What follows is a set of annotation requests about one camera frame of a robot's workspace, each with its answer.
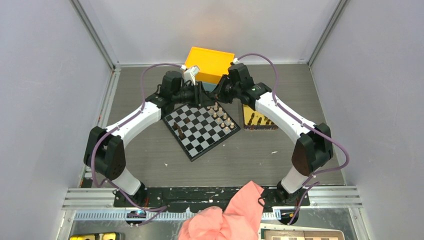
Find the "cable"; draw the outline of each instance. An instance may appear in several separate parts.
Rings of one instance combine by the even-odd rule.
[[[143,112],[143,109],[145,108],[145,104],[146,104],[146,98],[145,98],[145,90],[144,90],[144,86],[143,86],[143,78],[144,78],[144,75],[146,74],[146,72],[148,71],[148,70],[150,70],[150,69],[152,69],[152,68],[154,68],[154,67],[158,67],[158,66],[174,66],[174,67],[178,67],[178,68],[181,68],[181,65],[178,65],[178,64],[174,64],[174,63],[158,63],[158,64],[153,64],[153,65],[151,65],[151,66],[149,66],[148,68],[146,68],[143,72],[142,72],[142,74],[141,74],[141,78],[140,78],[140,87],[141,87],[141,97],[142,97],[142,103],[141,103],[141,107],[140,107],[140,110],[139,111],[137,111],[134,115],[132,115],[131,117],[129,117],[127,120],[125,120],[125,121],[123,121],[121,124],[119,124],[118,126],[116,126],[116,127],[114,127],[113,129],[111,129],[110,131],[108,131],[108,132],[106,132],[106,134],[105,135],[103,135],[98,141],[97,141],[97,143],[95,144],[95,146],[94,146],[94,148],[93,148],[93,151],[92,151],[92,153],[91,153],[91,162],[90,162],[90,167],[91,167],[91,172],[93,173],[92,174],[92,180],[93,180],[93,183],[94,183],[94,185],[97,187],[97,188],[100,188],[106,181],[107,181],[107,179],[105,178],[105,179],[103,179],[102,181],[101,181],[101,183],[99,184],[98,182],[97,182],[97,178],[96,178],[96,167],[95,167],[95,163],[96,163],[96,161],[95,161],[95,159],[96,159],[96,153],[97,153],[97,150],[99,149],[99,147],[100,147],[100,145],[102,144],[102,142],[109,136],[109,135],[111,135],[113,132],[115,132],[116,130],[118,130],[119,128],[122,128],[123,126],[125,126],[125,124],[127,124],[127,123],[129,123],[130,121],[132,121],[133,119],[135,119],[138,115],[140,115],[142,112]],[[143,211],[145,211],[145,212],[153,212],[153,213],[156,213],[153,217],[151,217],[150,219],[147,219],[146,221],[143,221],[142,223],[140,223],[139,224],[139,226],[140,225],[145,225],[145,224],[148,224],[148,223],[150,223],[150,221],[152,221],[154,218],[156,218],[160,213],[162,213],[163,211],[165,211],[165,209],[167,208],[167,206],[162,206],[162,207],[159,207],[159,208],[152,208],[152,209],[149,209],[149,208],[144,208],[144,207],[141,207],[141,206],[139,206],[139,205],[137,205],[135,202],[133,202],[132,200],[131,200],[131,198],[127,195],[127,193],[126,192],[124,192],[123,190],[121,190],[116,184],[114,184],[112,181],[108,181],[114,188],[116,188],[116,189],[118,189],[118,191],[120,191],[121,192],[121,194],[126,198],[126,200],[131,204],[131,205],[133,205],[134,207],[136,207],[136,208],[139,208],[139,209],[141,209],[141,210],[143,210]]]
[[[189,85],[191,85],[192,84],[192,81],[190,81],[190,80],[187,80],[187,81],[185,81],[184,82],[184,84],[182,85],[183,87],[185,87],[185,86],[189,86]]]
[[[316,186],[316,185],[319,185],[320,184],[320,182],[319,181],[317,181],[317,182],[315,182],[314,184],[311,184],[311,185],[307,185],[307,183],[314,177],[314,176],[316,176],[316,175],[318,175],[318,174],[322,174],[322,173],[328,173],[328,172],[332,172],[332,171],[337,171],[337,170],[340,170],[340,169],[343,169],[343,168],[345,168],[348,164],[349,164],[349,162],[350,162],[350,156],[349,156],[349,153],[348,153],[348,151],[346,150],[346,148],[344,148],[340,143],[338,143],[337,141],[335,141],[334,139],[332,139],[331,137],[329,137],[329,136],[327,136],[327,135],[325,135],[325,134],[323,134],[322,132],[320,132],[320,131],[318,131],[318,130],[316,130],[315,128],[313,128],[313,127],[311,127],[311,126],[309,126],[309,125],[307,125],[306,123],[304,123],[304,122],[302,122],[302,120],[301,119],[299,119],[298,117],[296,117],[294,114],[292,114],[291,112],[289,112],[287,109],[285,109],[280,103],[278,103],[277,102],[277,97],[276,97],[276,90],[277,90],[277,86],[278,86],[278,82],[279,82],[279,74],[278,74],[278,71],[277,71],[277,68],[276,68],[276,66],[274,65],[274,63],[269,59],[269,58],[267,58],[266,56],[264,56],[264,55],[262,55],[262,54],[259,54],[259,53],[247,53],[247,54],[244,54],[244,55],[241,55],[240,57],[238,57],[237,59],[238,60],[241,60],[242,58],[244,58],[244,57],[247,57],[247,56],[258,56],[258,57],[261,57],[261,58],[263,58],[263,59],[265,59],[270,65],[271,65],[271,67],[272,67],[272,69],[274,70],[274,74],[275,74],[275,84],[274,84],[274,87],[272,88],[272,99],[274,100],[274,102],[276,102],[276,105],[283,111],[283,112],[285,112],[287,115],[289,115],[291,118],[293,118],[296,122],[298,122],[301,126],[303,126],[303,127],[305,127],[305,128],[307,128],[308,130],[310,130],[310,131],[312,131],[312,132],[314,132],[315,134],[318,134],[319,136],[321,136],[321,137],[323,137],[325,140],[327,140],[327,141],[329,141],[330,143],[332,143],[332,144],[334,144],[334,145],[336,145],[343,153],[344,153],[344,155],[345,155],[345,157],[346,157],[346,161],[342,164],[342,165],[340,165],[340,166],[338,166],[338,167],[333,167],[333,168],[329,168],[329,169],[324,169],[324,170],[319,170],[319,171],[316,171],[316,172],[314,172],[313,174],[311,174],[304,182],[303,182],[303,187],[308,187],[307,189],[306,189],[306,191],[304,192],[304,194],[303,194],[303,196],[302,196],[302,198],[300,199],[300,201],[299,201],[299,204],[297,205],[297,208],[296,208],[296,211],[294,212],[294,215],[293,215],[293,217],[291,218],[291,220],[290,220],[290,222],[288,223],[288,225],[290,225],[292,222],[293,222],[293,220],[295,219],[295,217],[296,217],[296,214],[299,212],[299,210],[300,210],[300,208],[301,208],[301,204],[302,204],[302,201],[303,201],[303,199],[305,198],[305,195],[306,195],[306,193],[312,188],[312,187],[314,187],[314,186]]]

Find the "yellow box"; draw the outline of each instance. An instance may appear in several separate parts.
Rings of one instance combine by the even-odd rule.
[[[196,81],[218,84],[222,75],[228,74],[234,56],[234,53],[193,46],[185,60],[185,66],[189,68],[197,65],[200,68]]]

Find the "gray floor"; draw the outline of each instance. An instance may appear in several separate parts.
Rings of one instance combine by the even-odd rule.
[[[140,75],[144,68],[123,68],[113,100],[108,124],[113,124],[139,107],[142,101]],[[144,81],[147,95],[161,83],[172,67],[150,70]],[[278,65],[278,97],[300,115],[317,124],[325,121],[309,68],[305,64]],[[272,87],[274,72],[269,65],[251,65],[256,83]],[[238,100],[223,104],[242,126],[242,106]],[[125,149],[128,169],[150,187],[239,186],[253,180],[259,185],[275,185],[292,166],[294,144],[281,130],[241,130],[194,162],[190,162],[174,136],[160,121],[135,137]],[[338,165],[334,158],[324,168]],[[317,177],[322,184],[343,184],[340,171]]]

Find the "black and white chessboard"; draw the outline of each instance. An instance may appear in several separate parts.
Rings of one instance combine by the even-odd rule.
[[[228,113],[227,117],[230,118],[230,122],[223,119],[223,115],[226,113],[224,109],[222,113],[216,111],[216,118],[214,118],[214,112],[213,108],[208,110],[206,107],[197,108],[183,105],[163,119],[192,162],[240,130]],[[174,128],[175,123],[184,135],[182,139],[179,131]]]

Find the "white connector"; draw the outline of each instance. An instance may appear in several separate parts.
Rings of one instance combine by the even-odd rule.
[[[194,65],[187,69],[184,73],[184,80],[185,81],[191,81],[193,85],[196,85],[196,78],[195,76],[200,72],[200,68],[197,65]]]

